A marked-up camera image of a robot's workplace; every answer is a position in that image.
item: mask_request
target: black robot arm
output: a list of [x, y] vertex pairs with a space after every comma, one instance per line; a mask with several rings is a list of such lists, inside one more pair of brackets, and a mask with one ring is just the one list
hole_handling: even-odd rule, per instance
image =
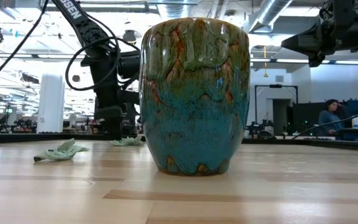
[[317, 67], [338, 50], [358, 51], [358, 0], [327, 0], [316, 24], [282, 42], [282, 47], [305, 54]]
[[126, 115], [125, 103], [139, 104], [139, 95], [135, 92], [125, 91], [128, 82], [123, 86], [119, 85], [117, 71], [123, 78], [131, 77], [130, 82], [133, 82], [139, 73], [140, 52], [135, 50], [121, 53], [117, 40], [124, 40], [117, 38], [113, 32], [111, 32], [112, 37], [109, 37], [95, 22], [96, 19], [87, 15], [76, 1], [52, 0], [52, 2], [70, 23], [83, 46], [82, 50], [86, 52], [86, 57], [81, 62], [81, 66], [90, 67], [95, 85], [82, 89], [71, 86], [67, 75], [68, 70], [66, 81], [75, 90], [94, 90], [98, 98], [95, 119], [104, 126], [111, 139], [120, 140], [121, 121]]

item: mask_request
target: glazed pottery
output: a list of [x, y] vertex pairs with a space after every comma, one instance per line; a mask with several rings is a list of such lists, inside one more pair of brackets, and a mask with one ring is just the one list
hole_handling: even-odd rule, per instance
[[235, 25], [174, 19], [142, 41], [140, 111], [160, 171], [227, 171], [240, 145], [249, 105], [249, 40]]

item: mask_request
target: wooden table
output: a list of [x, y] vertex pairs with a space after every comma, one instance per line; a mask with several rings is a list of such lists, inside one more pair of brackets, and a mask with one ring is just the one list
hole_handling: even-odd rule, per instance
[[147, 146], [34, 163], [61, 141], [0, 144], [0, 223], [358, 223], [358, 151], [241, 145], [229, 171], [174, 177]]

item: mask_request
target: cable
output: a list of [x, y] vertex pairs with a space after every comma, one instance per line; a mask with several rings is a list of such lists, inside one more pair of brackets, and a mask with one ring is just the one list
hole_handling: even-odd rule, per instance
[[336, 124], [336, 123], [340, 123], [340, 122], [344, 122], [344, 121], [349, 121], [349, 120], [352, 120], [353, 118], [357, 118], [357, 117], [358, 117], [358, 114], [356, 114], [356, 115], [354, 115], [354, 116], [351, 116], [350, 118], [342, 119], [342, 120], [339, 120], [339, 121], [333, 121], [333, 122], [330, 122], [330, 123], [326, 123], [326, 124], [322, 124], [322, 125], [319, 125], [319, 126], [315, 126], [315, 127], [306, 129], [306, 130], [302, 131], [301, 133], [299, 133], [299, 135], [297, 135], [297, 136], [291, 138], [291, 140], [294, 140], [294, 139], [296, 139], [297, 137], [301, 136], [302, 134], [308, 133], [309, 131], [311, 131], [311, 130], [313, 130], [313, 129], [321, 128], [321, 127], [324, 127], [324, 126], [327, 126], [327, 125], [330, 125], [330, 124]]
[[42, 7], [41, 14], [38, 17], [37, 21], [34, 23], [34, 25], [31, 27], [30, 31], [25, 35], [23, 40], [19, 43], [19, 45], [16, 47], [16, 49], [10, 54], [10, 56], [5, 60], [5, 62], [0, 66], [0, 72], [3, 70], [3, 68], [7, 65], [7, 63], [15, 56], [16, 53], [20, 50], [20, 48], [24, 45], [26, 40], [30, 37], [31, 33], [37, 28], [37, 26], [40, 24], [42, 16], [45, 14], [45, 11], [47, 10], [48, 0], [45, 1], [44, 6]]
[[[87, 14], [87, 16], [89, 18], [91, 18], [92, 20], [94, 20], [95, 22], [99, 23], [100, 25], [102, 25], [104, 28], [106, 28], [110, 34], [112, 35], [112, 37], [107, 37], [107, 38], [103, 38], [103, 39], [100, 39], [100, 40], [97, 40], [97, 41], [94, 41], [84, 47], [82, 47], [80, 50], [78, 50], [74, 56], [70, 59], [68, 65], [67, 65], [67, 68], [66, 68], [66, 72], [65, 72], [65, 80], [66, 80], [66, 83], [67, 85], [73, 89], [73, 90], [76, 90], [76, 91], [88, 91], [88, 90], [93, 90], [97, 87], [99, 87], [100, 85], [102, 85], [115, 71], [115, 69], [117, 69], [117, 66], [119, 65], [119, 60], [121, 59], [121, 50], [119, 48], [119, 44], [118, 44], [118, 40], [120, 40], [121, 42], [133, 47], [134, 49], [140, 51], [140, 49], [138, 47], [136, 47], [135, 45], [133, 44], [130, 44], [128, 43], [128, 41], [122, 39], [122, 38], [119, 38], [119, 37], [116, 37], [116, 35], [114, 34], [114, 32], [108, 27], [106, 26], [105, 24], [103, 24], [101, 21], [99, 21], [98, 19], [94, 18], [93, 16]], [[95, 45], [99, 45], [107, 40], [114, 40], [115, 41], [115, 44], [113, 44], [113, 46], [115, 46], [116, 50], [117, 50], [117, 55], [116, 55], [116, 60], [114, 62], [114, 65], [112, 67], [112, 69], [110, 70], [110, 72], [104, 77], [102, 78], [102, 80], [100, 80], [99, 82], [95, 83], [94, 85], [91, 85], [89, 87], [85, 87], [85, 88], [77, 88], [77, 87], [74, 87], [71, 83], [70, 83], [70, 68], [71, 66], [73, 65], [75, 59], [77, 58], [77, 56], [79, 56], [80, 53], [82, 53], [84, 50], [92, 47], [92, 46], [95, 46]], [[127, 84], [128, 82], [130, 82], [132, 79], [130, 78], [129, 80], [127, 81], [120, 81], [117, 79], [117, 82], [120, 83], [120, 84]]]
[[106, 42], [107, 40], [115, 40], [116, 41], [116, 45], [118, 46], [118, 40], [117, 40], [117, 37], [114, 35], [112, 37], [106, 37], [106, 38], [103, 38], [103, 39], [100, 39], [100, 40], [97, 40], [97, 41], [94, 41], [90, 44], [87, 44], [85, 45], [84, 47], [82, 47], [80, 50], [78, 50], [74, 56], [70, 59], [70, 61], [68, 62], [68, 65], [67, 65], [67, 68], [66, 68], [66, 72], [65, 72], [65, 79], [66, 79], [66, 83], [67, 85], [73, 89], [73, 90], [76, 90], [76, 91], [87, 91], [87, 90], [93, 90], [94, 88], [97, 88], [99, 87], [100, 85], [103, 84], [104, 81], [107, 80], [107, 78], [110, 77], [110, 75], [112, 75], [115, 71], [115, 69], [117, 68], [118, 66], [118, 63], [119, 63], [119, 59], [121, 57], [121, 52], [120, 52], [120, 49], [119, 47], [117, 47], [117, 55], [116, 55], [116, 61], [114, 62], [114, 65], [112, 66], [112, 69], [110, 70], [110, 72], [104, 77], [102, 78], [102, 80], [100, 80], [99, 82], [95, 83], [94, 85], [91, 85], [89, 87], [85, 87], [85, 88], [77, 88], [77, 87], [74, 87], [71, 83], [70, 83], [70, 79], [69, 79], [69, 72], [70, 72], [70, 68], [71, 66], [73, 65], [75, 59], [77, 58], [77, 56], [79, 56], [80, 53], [82, 53], [84, 50], [94, 46], [94, 45], [98, 45], [98, 44], [101, 44], [103, 42]]

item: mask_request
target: person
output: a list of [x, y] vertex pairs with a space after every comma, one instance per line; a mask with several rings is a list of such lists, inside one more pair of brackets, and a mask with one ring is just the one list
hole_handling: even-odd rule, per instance
[[[341, 106], [338, 103], [338, 100], [327, 100], [325, 104], [325, 109], [320, 112], [319, 115], [319, 125], [331, 123], [334, 121], [340, 121], [338, 116], [338, 106]], [[321, 128], [322, 134], [334, 134], [337, 133], [340, 129], [343, 129], [344, 125], [342, 122], [336, 124], [329, 124]]]

